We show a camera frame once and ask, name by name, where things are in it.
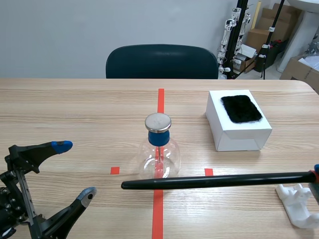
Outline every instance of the office chair backrest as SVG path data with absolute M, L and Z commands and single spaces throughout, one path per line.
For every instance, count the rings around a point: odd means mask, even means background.
M 210 51 L 200 47 L 124 46 L 108 57 L 106 78 L 218 79 L 218 64 Z

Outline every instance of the wood grain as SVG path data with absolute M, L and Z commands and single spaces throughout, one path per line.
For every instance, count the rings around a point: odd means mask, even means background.
M 71 140 L 71 151 L 29 173 L 36 211 L 47 218 L 89 186 L 97 196 L 69 239 L 150 239 L 153 192 L 124 191 L 137 179 L 135 153 L 147 137 L 144 119 L 157 110 L 165 88 L 165 112 L 179 143 L 180 176 L 308 171 L 318 163 L 319 96 L 299 81 L 0 79 L 0 155 L 13 144 Z M 251 152 L 216 152 L 204 116 L 209 90 L 249 89 L 273 132 Z M 119 175 L 110 168 L 119 166 Z M 0 160 L 0 172 L 6 170 Z M 319 206 L 312 199 L 312 212 Z M 275 185 L 175 190 L 164 193 L 165 239 L 312 239 L 318 230 L 294 228 Z M 14 239 L 28 239 L 19 226 Z

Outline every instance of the glass flask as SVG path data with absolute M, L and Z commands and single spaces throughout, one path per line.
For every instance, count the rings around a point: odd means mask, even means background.
M 148 137 L 141 143 L 137 155 L 140 176 L 143 179 L 176 177 L 180 169 L 180 151 L 170 138 L 171 119 L 154 113 L 145 119 Z

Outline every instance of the black stick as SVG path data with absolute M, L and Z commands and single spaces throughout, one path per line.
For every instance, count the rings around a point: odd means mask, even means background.
M 229 42 L 227 45 L 227 51 L 225 54 L 226 61 L 224 62 L 224 67 L 230 68 L 230 72 L 226 72 L 225 74 L 227 75 L 228 79 L 231 79 L 234 71 L 234 66 L 233 66 L 233 58 L 235 55 L 235 49 L 240 33 L 240 28 L 243 24 L 243 20 L 245 17 L 246 9 L 247 9 L 247 4 L 248 0 L 238 0 L 237 2 L 237 7 L 241 9 L 239 20 L 237 22 L 237 25 L 234 27 L 234 29 L 231 31 L 230 36 L 229 36 Z
M 282 10 L 282 8 L 283 8 L 284 2 L 285 2 L 285 0 L 281 0 L 281 2 L 280 2 L 280 5 L 279 5 L 279 8 L 278 8 L 278 11 L 277 11 L 277 14 L 276 14 L 276 17 L 275 17 L 275 20 L 274 20 L 274 22 L 273 22 L 272 27 L 276 27 L 276 24 L 277 24 L 277 21 L 278 21 L 280 12 L 281 12 L 281 10 Z M 268 34 L 267 41 L 266 41 L 265 45 L 269 45 L 272 36 L 273 36 L 273 32 L 270 31 L 269 34 Z M 265 72 L 266 72 L 266 69 L 265 69 L 265 68 L 266 68 L 266 60 L 267 60 L 268 52 L 269 52 L 269 48 L 261 48 L 260 51 L 259 51 L 259 53 L 258 53 L 258 55 L 257 55 L 257 57 L 256 57 L 256 60 L 255 60 L 255 61 L 258 60 L 259 55 L 265 55 L 265 56 L 266 56 L 266 58 L 263 58 L 264 79 L 265 79 Z M 245 72 L 246 69 L 247 69 L 248 67 L 250 67 L 251 64 L 253 64 L 255 61 L 251 62 L 251 63 L 250 63 L 244 70 L 242 70 L 234 79 L 237 79 L 237 78 L 238 78 L 243 72 Z
M 309 172 L 224 175 L 209 177 L 159 178 L 122 183 L 123 189 L 156 190 L 250 186 L 283 183 L 314 183 L 316 175 Z

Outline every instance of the brown cardboard box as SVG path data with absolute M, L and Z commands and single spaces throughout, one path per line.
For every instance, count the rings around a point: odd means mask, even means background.
M 242 70 L 244 70 L 246 68 L 246 66 L 248 66 L 251 62 L 255 61 L 256 57 L 253 57 L 251 59 L 248 59 L 246 61 L 241 61 L 241 65 L 239 66 L 239 64 L 236 64 L 234 62 L 234 72 L 239 74 Z M 250 72 L 254 67 L 255 67 L 256 63 L 254 62 L 253 64 L 251 64 L 246 70 L 245 73 Z
M 276 12 L 278 11 L 279 9 L 279 3 L 275 3 L 274 6 L 273 6 L 273 10 L 275 10 Z M 297 14 L 297 17 L 300 16 L 300 14 L 303 12 L 302 10 L 298 9 L 298 8 L 295 8 L 293 6 L 288 6 L 288 5 L 283 5 L 283 8 L 282 8 L 282 12 L 287 12 L 287 13 L 296 13 Z
M 290 59 L 280 80 L 299 80 L 306 82 L 319 94 L 319 71 L 299 62 L 301 58 L 302 56 L 296 56 Z
M 246 45 L 256 49 L 257 52 L 261 49 L 263 44 L 266 43 L 269 31 L 260 30 L 260 29 L 251 29 L 248 32 Z
M 257 28 L 262 30 L 268 30 L 269 27 L 273 25 L 276 14 L 277 14 L 276 10 L 264 8 L 262 16 L 257 24 Z M 279 18 L 276 24 L 276 29 L 272 35 L 271 40 L 286 41 L 287 39 L 289 39 L 295 28 L 296 23 L 297 23 L 296 12 L 288 13 L 282 10 L 282 12 L 279 15 Z

